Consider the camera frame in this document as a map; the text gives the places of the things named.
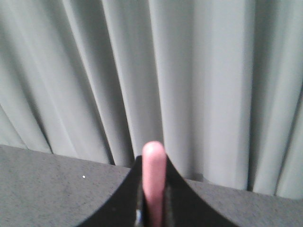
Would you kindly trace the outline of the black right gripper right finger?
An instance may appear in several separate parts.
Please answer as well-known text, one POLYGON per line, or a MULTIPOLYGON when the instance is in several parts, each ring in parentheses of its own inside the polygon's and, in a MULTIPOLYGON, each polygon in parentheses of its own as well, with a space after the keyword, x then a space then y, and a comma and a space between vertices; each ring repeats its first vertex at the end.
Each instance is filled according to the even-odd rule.
POLYGON ((235 227, 237 224, 211 207, 186 183, 167 158, 163 199, 164 227, 235 227))

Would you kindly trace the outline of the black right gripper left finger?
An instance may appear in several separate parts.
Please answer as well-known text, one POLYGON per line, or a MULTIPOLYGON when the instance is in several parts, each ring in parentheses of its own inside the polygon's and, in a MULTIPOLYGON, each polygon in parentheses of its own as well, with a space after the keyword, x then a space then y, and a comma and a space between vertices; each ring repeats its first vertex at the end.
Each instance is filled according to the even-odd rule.
POLYGON ((144 194, 142 186, 142 156, 112 196, 80 227, 143 227, 144 194))

